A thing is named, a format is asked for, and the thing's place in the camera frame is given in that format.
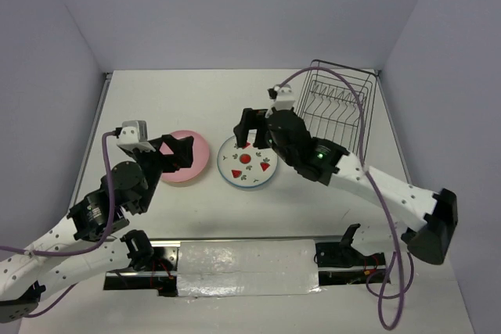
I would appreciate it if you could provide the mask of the pink plate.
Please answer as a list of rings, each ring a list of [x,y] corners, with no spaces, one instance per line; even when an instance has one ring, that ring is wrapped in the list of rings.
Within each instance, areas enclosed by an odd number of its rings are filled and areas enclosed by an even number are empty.
[[[186,181],[200,175],[207,166],[210,157],[210,148],[206,139],[195,131],[178,130],[171,133],[176,138],[193,136],[193,164],[191,168],[182,168],[174,173],[164,173],[161,181],[165,183]]]

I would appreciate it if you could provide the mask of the white blue-rimmed fruit plate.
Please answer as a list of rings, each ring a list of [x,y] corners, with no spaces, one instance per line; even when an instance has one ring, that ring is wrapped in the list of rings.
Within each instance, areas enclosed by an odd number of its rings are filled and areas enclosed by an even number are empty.
[[[222,178],[239,189],[254,189],[271,180],[279,165],[271,149],[254,147],[256,131],[251,131],[247,144],[240,148],[236,137],[222,143],[217,155],[217,167]]]

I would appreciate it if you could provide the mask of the dark wire dish rack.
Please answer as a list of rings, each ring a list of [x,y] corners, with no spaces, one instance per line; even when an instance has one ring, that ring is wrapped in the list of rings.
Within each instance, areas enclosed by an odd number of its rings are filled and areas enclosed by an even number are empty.
[[[377,72],[314,59],[306,73],[296,113],[311,136],[353,153],[367,150],[377,93]]]

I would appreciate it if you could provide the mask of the yellow plate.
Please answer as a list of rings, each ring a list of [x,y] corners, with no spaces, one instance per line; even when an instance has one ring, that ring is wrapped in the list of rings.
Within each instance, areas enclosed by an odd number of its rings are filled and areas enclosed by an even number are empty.
[[[199,181],[203,180],[204,177],[201,176],[201,175],[198,175],[194,178],[191,178],[189,180],[186,180],[186,181],[180,181],[180,182],[172,182],[173,186],[190,186],[190,185],[194,185],[194,184],[197,184]]]

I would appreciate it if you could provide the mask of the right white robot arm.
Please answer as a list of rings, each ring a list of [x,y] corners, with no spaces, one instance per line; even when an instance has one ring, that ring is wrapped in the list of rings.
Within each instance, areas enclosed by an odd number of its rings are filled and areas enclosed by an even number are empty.
[[[389,212],[389,224],[377,227],[366,219],[350,224],[341,237],[341,256],[358,264],[366,256],[386,253],[396,245],[427,264],[445,261],[458,224],[457,197],[448,189],[433,192],[398,180],[360,159],[345,147],[310,135],[293,110],[243,110],[234,127],[236,144],[272,149],[303,178],[339,189]]]

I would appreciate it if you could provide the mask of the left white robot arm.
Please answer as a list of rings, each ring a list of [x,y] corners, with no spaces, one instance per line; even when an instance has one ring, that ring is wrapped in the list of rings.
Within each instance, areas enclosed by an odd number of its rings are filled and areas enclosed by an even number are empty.
[[[144,214],[160,177],[190,168],[193,137],[163,135],[148,141],[127,140],[122,128],[102,136],[105,175],[99,189],[87,194],[47,233],[23,249],[4,246],[1,262],[1,321],[36,316],[43,297],[100,272],[155,263],[150,240],[142,230],[119,239],[110,235],[128,226],[124,213]]]

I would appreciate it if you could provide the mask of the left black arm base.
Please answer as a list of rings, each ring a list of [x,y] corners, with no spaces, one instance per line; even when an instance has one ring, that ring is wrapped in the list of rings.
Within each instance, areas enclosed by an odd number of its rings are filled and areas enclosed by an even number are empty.
[[[131,230],[118,242],[125,247],[128,263],[123,268],[106,273],[104,290],[153,290],[162,297],[178,295],[179,242],[149,239],[140,230]]]

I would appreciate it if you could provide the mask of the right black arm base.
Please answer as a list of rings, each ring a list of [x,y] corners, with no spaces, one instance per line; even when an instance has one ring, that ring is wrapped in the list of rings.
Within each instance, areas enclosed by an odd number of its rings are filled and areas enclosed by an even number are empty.
[[[360,224],[352,224],[338,240],[315,242],[314,262],[318,267],[319,285],[345,286],[381,283],[386,272],[382,253],[364,256],[351,244]]]

